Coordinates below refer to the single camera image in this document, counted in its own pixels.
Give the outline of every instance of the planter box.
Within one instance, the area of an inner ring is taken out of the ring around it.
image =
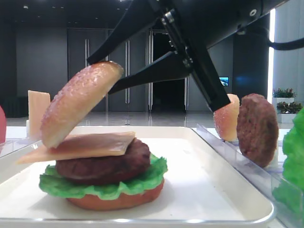
[[[277,115],[277,121],[279,123],[289,123],[291,124],[293,122],[293,119],[295,118],[296,114],[282,114],[278,113]]]
[[[290,104],[290,103],[292,103],[294,101],[295,101],[294,98],[273,97],[272,98],[272,105],[275,107],[276,112],[278,113],[278,109],[276,107],[277,103],[286,102],[286,103]]]

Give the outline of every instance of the floor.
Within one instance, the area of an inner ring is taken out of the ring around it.
[[[8,118],[8,126],[25,126],[28,118]],[[201,124],[213,128],[213,115],[211,113],[145,113],[145,112],[112,112],[90,113],[79,126],[185,126],[196,127]],[[292,123],[279,123],[279,128],[290,129]]]

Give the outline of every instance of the cheese slice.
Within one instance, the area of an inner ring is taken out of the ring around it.
[[[28,90],[28,120],[29,120],[29,137],[40,137],[40,126],[42,117],[51,103],[48,93]]]
[[[135,138],[135,132],[71,135],[57,148],[48,149],[44,145],[22,156],[17,164],[122,156]]]

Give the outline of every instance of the hamburger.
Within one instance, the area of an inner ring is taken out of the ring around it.
[[[167,162],[154,156],[135,132],[70,134],[123,71],[111,61],[88,66],[58,92],[46,109],[40,128],[42,145],[17,161],[56,161],[40,175],[43,192],[90,210],[132,208],[160,195]]]

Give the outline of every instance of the tray rim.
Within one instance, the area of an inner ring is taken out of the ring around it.
[[[214,148],[213,145],[211,145],[209,142],[207,142],[196,130],[194,130],[193,128],[190,127],[185,127],[185,126],[76,126],[74,129],[80,129],[80,128],[181,128],[181,129],[186,129],[187,131],[191,131],[192,133],[194,133],[196,136],[198,136],[201,140],[203,140],[209,147],[211,147],[217,154],[220,155],[220,157],[231,167],[233,168],[239,175],[241,178],[243,178],[244,181],[248,182],[254,189],[258,190],[257,187],[251,183],[244,175],[242,175],[242,173],[240,173],[238,170],[236,170],[223,156],[221,156],[221,154],[218,152],[217,149]],[[30,147],[36,143],[41,142],[41,140],[38,141],[32,141],[29,140],[29,138],[24,138],[24,139],[20,139],[15,141],[15,143],[18,142],[22,142],[22,141],[29,141],[28,145],[25,145],[15,151],[12,151],[10,153],[5,154],[4,156],[0,157],[0,160],[6,156],[11,155],[14,152],[18,152],[20,150],[24,150],[27,147]],[[261,218],[261,219],[257,219],[257,220],[245,220],[245,221],[240,221],[240,220],[203,220],[203,219],[57,219],[57,218],[2,218],[0,217],[0,224],[3,222],[11,222],[14,224],[31,224],[31,225],[47,225],[47,224],[62,224],[67,225],[69,223],[75,223],[78,222],[78,224],[80,225],[85,225],[85,224],[94,224],[94,225],[101,225],[101,224],[107,224],[107,225],[121,225],[121,224],[128,224],[128,225],[144,225],[144,224],[149,224],[149,225],[197,225],[197,226],[201,226],[201,225],[210,225],[210,226],[214,226],[214,225],[219,225],[219,226],[248,226],[248,225],[257,225],[257,226],[261,226],[265,223],[269,223],[272,220],[276,219],[276,214],[277,214],[277,209],[274,205],[274,203],[268,198],[266,197],[261,191],[259,191],[270,203],[271,205],[271,212]]]

